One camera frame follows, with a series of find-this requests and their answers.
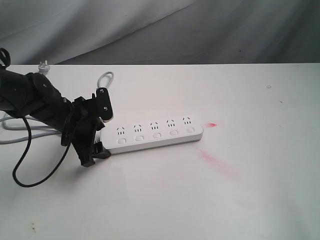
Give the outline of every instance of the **white switch button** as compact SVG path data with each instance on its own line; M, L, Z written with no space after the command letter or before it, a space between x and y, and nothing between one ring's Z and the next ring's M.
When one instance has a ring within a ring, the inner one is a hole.
M172 136L177 135L177 134L178 134L177 130L170 131L170 135L172 135Z
M154 133L154 134L153 134L153 138L154 138L154 139L159 139L159 138L161 138L161 133Z
M193 127L187 128L186 131L188 133L193 133L195 131L195 129Z
M135 140L136 141L142 141L144 139L144 136L136 136Z
M125 138L118 139L118 144L125 144L126 141L127 140Z

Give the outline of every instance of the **gray fabric backdrop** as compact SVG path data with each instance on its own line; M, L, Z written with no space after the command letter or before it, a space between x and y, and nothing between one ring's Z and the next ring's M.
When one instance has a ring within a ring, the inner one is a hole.
M320 62L319 0L0 0L13 64Z

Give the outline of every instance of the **pink mark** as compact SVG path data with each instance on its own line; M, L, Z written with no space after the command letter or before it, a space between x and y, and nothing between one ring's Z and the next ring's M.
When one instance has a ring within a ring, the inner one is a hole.
M201 156L211 165L217 166L218 169L225 175L229 176L230 178L233 178L235 180L239 180L240 174L238 171L233 169L228 164L216 159L215 157L211 156L209 153L207 153L204 150L201 150Z
M216 127L217 126L217 124L215 124L215 123L206 123L205 124L205 127L206 128L214 128L214 127Z

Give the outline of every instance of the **electrical outlet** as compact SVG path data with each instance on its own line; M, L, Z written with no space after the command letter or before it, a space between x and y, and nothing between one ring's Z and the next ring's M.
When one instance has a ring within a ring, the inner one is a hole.
M142 121L135 125L109 122L100 131L100 140L111 154L120 154L198 141L202 138L203 131L197 119L189 115Z

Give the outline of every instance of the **white table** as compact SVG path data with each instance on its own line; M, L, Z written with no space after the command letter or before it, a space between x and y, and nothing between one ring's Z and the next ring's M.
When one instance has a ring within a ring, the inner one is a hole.
M70 148L34 188L11 176L26 143L1 145L0 239L320 239L320 64L54 65L48 78L73 100L106 71L112 121L194 114L217 126L90 168ZM26 132L0 130L17 136ZM63 151L58 136L33 140L19 179L40 180Z

